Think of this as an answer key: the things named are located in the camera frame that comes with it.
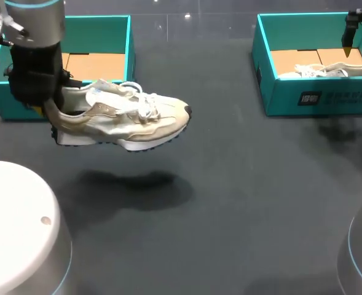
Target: shoe tongue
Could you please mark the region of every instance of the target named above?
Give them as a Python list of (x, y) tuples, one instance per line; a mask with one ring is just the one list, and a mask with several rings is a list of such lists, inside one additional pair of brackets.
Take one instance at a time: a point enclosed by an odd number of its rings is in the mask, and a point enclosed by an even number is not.
[(122, 109), (126, 104), (130, 104), (126, 98), (111, 92), (105, 92), (97, 88), (88, 90), (85, 99), (90, 106), (95, 103), (103, 103), (115, 109)]

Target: sneaker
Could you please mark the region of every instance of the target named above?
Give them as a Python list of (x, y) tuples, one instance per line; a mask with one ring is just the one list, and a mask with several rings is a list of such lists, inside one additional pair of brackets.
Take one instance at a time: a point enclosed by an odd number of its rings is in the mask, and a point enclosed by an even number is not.
[(191, 118), (191, 107), (167, 96), (144, 93), (134, 82), (104, 80), (82, 88), (64, 88), (64, 105), (44, 105), (56, 128), (57, 144), (85, 146), (114, 143), (128, 151), (153, 149), (177, 137)]
[(330, 70), (323, 65), (295, 65), (295, 72), (279, 75), (279, 78), (315, 78), (315, 77), (347, 77), (347, 73), (340, 67)]
[(330, 71), (341, 70), (346, 73), (346, 77), (362, 77), (362, 65), (347, 65), (345, 63), (335, 63), (327, 66), (324, 70), (329, 73)]
[(282, 74), (279, 78), (362, 77), (362, 65), (345, 63), (335, 63), (325, 67), (323, 65), (296, 65), (295, 69), (295, 72)]

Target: open box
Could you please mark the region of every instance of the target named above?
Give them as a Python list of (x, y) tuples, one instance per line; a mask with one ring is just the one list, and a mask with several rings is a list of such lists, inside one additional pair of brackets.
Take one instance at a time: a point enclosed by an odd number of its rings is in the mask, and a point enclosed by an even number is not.
[[(63, 67), (73, 79), (88, 85), (105, 79), (113, 83), (134, 80), (135, 52), (128, 15), (66, 16), (61, 42)], [(42, 119), (10, 92), (5, 69), (12, 64), (8, 47), (0, 46), (0, 115), (3, 120)]]
[(278, 78), (295, 63), (362, 64), (362, 25), (350, 58), (343, 53), (346, 15), (258, 15), (252, 56), (268, 116), (362, 114), (362, 77)]

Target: table surface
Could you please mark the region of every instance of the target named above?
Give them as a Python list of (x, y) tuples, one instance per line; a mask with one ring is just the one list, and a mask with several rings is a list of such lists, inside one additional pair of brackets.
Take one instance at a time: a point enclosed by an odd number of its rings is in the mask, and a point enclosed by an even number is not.
[(79, 294), (337, 295), (336, 254), (362, 204), (362, 118), (268, 118), (251, 40), (140, 44), (138, 82), (194, 110), (151, 152), (59, 147), (0, 121), (0, 160), (55, 191)]

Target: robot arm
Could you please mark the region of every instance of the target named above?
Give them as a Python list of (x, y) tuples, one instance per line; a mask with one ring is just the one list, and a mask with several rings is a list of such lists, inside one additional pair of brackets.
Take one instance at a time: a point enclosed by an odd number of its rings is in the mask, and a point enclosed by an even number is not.
[(362, 23), (362, 9), (349, 11), (346, 16), (345, 32), (342, 36), (342, 47), (344, 48), (347, 57), (353, 46), (354, 35), (358, 29), (359, 23)]
[(61, 59), (63, 0), (0, 0), (0, 34), (2, 30), (12, 44), (13, 64), (5, 75), (15, 99), (40, 107), (53, 98), (61, 106), (62, 86), (73, 86)]

